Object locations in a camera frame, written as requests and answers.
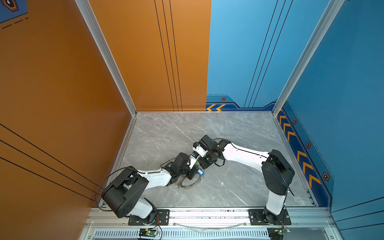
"robotic arm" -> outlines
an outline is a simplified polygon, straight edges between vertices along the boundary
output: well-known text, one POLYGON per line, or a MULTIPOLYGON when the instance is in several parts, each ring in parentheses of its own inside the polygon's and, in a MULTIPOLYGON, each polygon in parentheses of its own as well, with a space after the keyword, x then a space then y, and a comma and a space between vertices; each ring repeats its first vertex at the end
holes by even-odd
POLYGON ((131 214, 151 223, 156 215, 156 207, 148 199, 141 198, 144 190, 171 185, 181 176, 192 179, 196 173, 201 172, 200 168, 206 169, 213 163, 220 166, 216 163, 220 158, 223 165, 226 160, 235 161, 263 173, 269 189, 263 212, 265 221, 267 224, 281 224, 285 197, 295 171, 279 151, 255 151, 224 139, 217 143, 207 135, 193 144, 193 150, 191 155, 179 153, 173 162, 158 170, 141 171, 132 166, 125 168, 104 189, 101 197, 117 217, 131 214))

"orange wall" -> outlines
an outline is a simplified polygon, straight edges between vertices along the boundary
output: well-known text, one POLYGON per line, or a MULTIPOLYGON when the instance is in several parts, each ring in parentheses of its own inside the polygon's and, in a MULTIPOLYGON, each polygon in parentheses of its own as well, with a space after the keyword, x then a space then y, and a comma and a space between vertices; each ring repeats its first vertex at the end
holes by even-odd
POLYGON ((0 142, 0 157, 84 195, 0 159, 0 230, 3 239, 77 239, 131 116, 76 3, 27 4, 0 24, 0 123, 90 181, 0 126, 2 141, 85 186, 0 142))
POLYGON ((138 111, 202 111, 210 0, 91 0, 138 111))

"black mounting plate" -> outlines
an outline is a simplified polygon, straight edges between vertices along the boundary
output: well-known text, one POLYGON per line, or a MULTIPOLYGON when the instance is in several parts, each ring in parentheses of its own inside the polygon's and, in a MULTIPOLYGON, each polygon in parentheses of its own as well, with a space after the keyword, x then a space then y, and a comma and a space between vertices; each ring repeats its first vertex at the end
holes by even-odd
MULTIPOLYGON (((251 221, 251 225, 268 225, 266 223, 266 218, 263 215, 263 209, 249 209, 248 215, 249 220, 251 221)), ((284 225, 291 225, 291 219, 288 215, 288 211, 285 209, 282 209, 279 218, 282 219, 284 225)))
MULTIPOLYGON (((159 217, 159 225, 166 226, 169 223, 169 209, 157 209, 156 216, 159 217)), ((157 221, 155 220, 152 224, 146 224, 140 217, 131 215, 129 217, 129 226, 155 226, 157 221)))

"gray marble floor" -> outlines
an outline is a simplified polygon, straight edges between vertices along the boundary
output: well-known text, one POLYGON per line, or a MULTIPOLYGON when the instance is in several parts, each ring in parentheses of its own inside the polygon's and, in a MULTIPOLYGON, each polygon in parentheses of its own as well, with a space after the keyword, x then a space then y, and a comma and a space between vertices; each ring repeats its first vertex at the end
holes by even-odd
MULTIPOLYGON (((295 196, 288 194, 287 206, 311 206, 298 177, 301 171, 292 164, 278 131, 270 112, 139 113, 121 167, 159 169, 180 152, 191 154, 193 143, 205 134, 222 137, 258 151, 279 150, 296 172, 290 185, 295 196)), ((157 207, 265 206, 268 189, 261 172, 227 161, 222 167, 207 168, 201 183, 192 189, 156 187, 144 191, 143 197, 157 207)))

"chevron marking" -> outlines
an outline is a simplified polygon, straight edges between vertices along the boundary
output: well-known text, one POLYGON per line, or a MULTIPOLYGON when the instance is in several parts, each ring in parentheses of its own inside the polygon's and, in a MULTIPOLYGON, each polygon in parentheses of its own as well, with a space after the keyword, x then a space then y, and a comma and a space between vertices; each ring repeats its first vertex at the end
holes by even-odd
POLYGON ((314 176, 312 176, 312 175, 310 174, 310 187, 311 187, 311 188, 312 188, 312 180, 315 180, 316 182, 318 182, 319 184, 321 184, 321 182, 320 182, 319 179, 315 178, 314 176))
POLYGON ((286 117, 286 116, 283 116, 283 115, 280 116, 280 125, 281 125, 281 119, 282 119, 282 118, 287 118, 287 117, 286 117))
POLYGON ((311 165, 309 165, 309 164, 306 163, 306 162, 303 162, 303 173, 304 173, 304 175, 305 175, 305 167, 309 167, 310 169, 313 170, 313 167, 312 167, 311 165))
POLYGON ((212 104, 209 108, 207 108, 208 111, 212 111, 211 107, 215 106, 216 104, 212 104))
POLYGON ((284 123, 283 126, 284 126, 283 131, 284 131, 284 133, 285 133, 285 127, 290 127, 291 125, 289 125, 288 123, 284 123))
POLYGON ((224 106, 225 106, 225 104, 223 104, 223 105, 221 105, 220 107, 216 108, 216 110, 217 110, 217 111, 221 111, 220 108, 222 108, 222 107, 224 107, 224 106))
POLYGON ((300 151, 297 151, 297 161, 300 162, 300 155, 301 156, 304 156, 304 157, 307 157, 307 155, 303 152, 300 152, 300 151))
POLYGON ((287 138, 288 138, 288 142, 289 142, 289 136, 291 136, 291 135, 296 136, 296 134, 295 134, 294 132, 290 132, 290 131, 288 131, 288 136, 287 136, 287 138))

